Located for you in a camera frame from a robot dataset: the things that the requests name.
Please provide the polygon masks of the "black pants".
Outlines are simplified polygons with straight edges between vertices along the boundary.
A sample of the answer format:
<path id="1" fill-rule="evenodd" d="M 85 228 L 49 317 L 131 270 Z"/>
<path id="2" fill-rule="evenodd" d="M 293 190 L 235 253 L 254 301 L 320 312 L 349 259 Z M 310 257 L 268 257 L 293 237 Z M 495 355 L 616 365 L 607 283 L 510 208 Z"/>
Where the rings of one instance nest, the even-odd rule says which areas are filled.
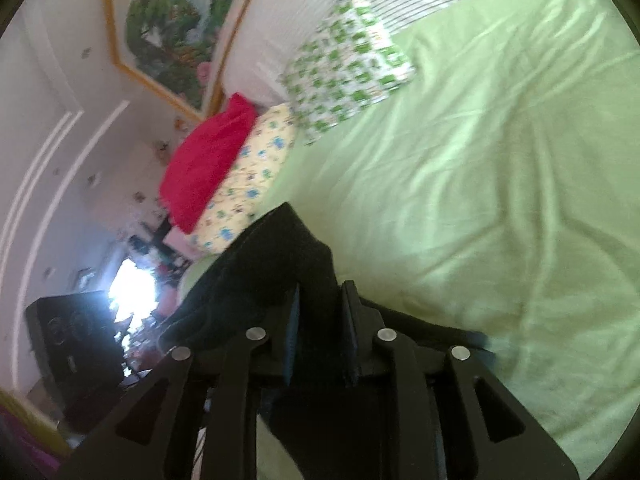
<path id="1" fill-rule="evenodd" d="M 363 395 L 356 388 L 342 282 L 330 248 L 294 209 L 282 205 L 245 230 L 191 288 L 170 318 L 164 346 L 222 349 L 261 323 L 287 292 L 299 288 L 299 319 L 291 380 L 262 394 L 263 419 L 306 479 L 379 479 L 364 436 Z M 435 399 L 439 479 L 474 479 L 480 452 L 473 442 L 451 350 L 482 350 L 486 337 L 424 322 L 373 301 L 387 327 L 408 336 Z"/>

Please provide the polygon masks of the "green bed sheet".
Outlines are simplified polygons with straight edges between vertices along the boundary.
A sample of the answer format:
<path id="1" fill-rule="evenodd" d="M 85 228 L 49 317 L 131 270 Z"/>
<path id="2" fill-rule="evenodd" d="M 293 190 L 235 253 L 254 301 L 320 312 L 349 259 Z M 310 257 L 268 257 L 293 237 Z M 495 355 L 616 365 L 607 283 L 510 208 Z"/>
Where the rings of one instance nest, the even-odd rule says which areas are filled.
<path id="1" fill-rule="evenodd" d="M 639 46 L 611 0 L 462 0 L 396 39 L 416 78 L 298 140 L 293 206 L 337 276 L 485 333 L 582 478 L 639 404 Z"/>

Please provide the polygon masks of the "red pillow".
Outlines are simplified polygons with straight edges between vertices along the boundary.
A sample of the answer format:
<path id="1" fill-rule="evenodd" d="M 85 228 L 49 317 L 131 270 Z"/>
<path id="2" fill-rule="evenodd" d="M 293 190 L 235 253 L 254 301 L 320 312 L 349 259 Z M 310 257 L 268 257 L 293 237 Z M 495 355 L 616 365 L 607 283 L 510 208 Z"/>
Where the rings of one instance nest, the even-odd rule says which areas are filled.
<path id="1" fill-rule="evenodd" d="M 175 150 L 160 182 L 160 202 L 183 233 L 195 229 L 256 118 L 254 105 L 235 93 L 225 110 L 199 124 Z"/>

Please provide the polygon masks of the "yellow patterned pillow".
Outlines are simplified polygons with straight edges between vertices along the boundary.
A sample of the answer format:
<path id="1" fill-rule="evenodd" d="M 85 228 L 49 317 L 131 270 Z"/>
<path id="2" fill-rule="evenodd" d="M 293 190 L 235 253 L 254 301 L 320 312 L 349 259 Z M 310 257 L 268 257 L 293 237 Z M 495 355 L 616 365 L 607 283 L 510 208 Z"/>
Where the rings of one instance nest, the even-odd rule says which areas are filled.
<path id="1" fill-rule="evenodd" d="M 294 146 L 291 107 L 279 104 L 260 115 L 227 177 L 207 203 L 188 240 L 200 252 L 219 255 L 254 221 Z"/>

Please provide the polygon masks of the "green white patterned pillow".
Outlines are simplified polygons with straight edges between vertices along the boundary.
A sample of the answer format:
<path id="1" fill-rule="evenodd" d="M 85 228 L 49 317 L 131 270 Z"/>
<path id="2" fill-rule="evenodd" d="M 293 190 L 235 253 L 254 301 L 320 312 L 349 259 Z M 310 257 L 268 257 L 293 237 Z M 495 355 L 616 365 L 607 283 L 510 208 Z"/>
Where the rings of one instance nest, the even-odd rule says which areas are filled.
<path id="1" fill-rule="evenodd" d="M 337 0 L 281 75 L 309 142 L 388 99 L 416 74 L 370 0 Z"/>

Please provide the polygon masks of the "framed landscape painting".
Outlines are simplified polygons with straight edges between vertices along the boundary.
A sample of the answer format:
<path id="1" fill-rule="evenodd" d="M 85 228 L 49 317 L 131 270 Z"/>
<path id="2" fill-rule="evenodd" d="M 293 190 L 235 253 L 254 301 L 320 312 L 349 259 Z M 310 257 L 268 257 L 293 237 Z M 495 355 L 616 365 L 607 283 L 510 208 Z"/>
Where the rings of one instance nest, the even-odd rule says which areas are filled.
<path id="1" fill-rule="evenodd" d="M 222 74 L 252 0 L 104 0 L 114 65 L 180 113 L 221 108 Z"/>

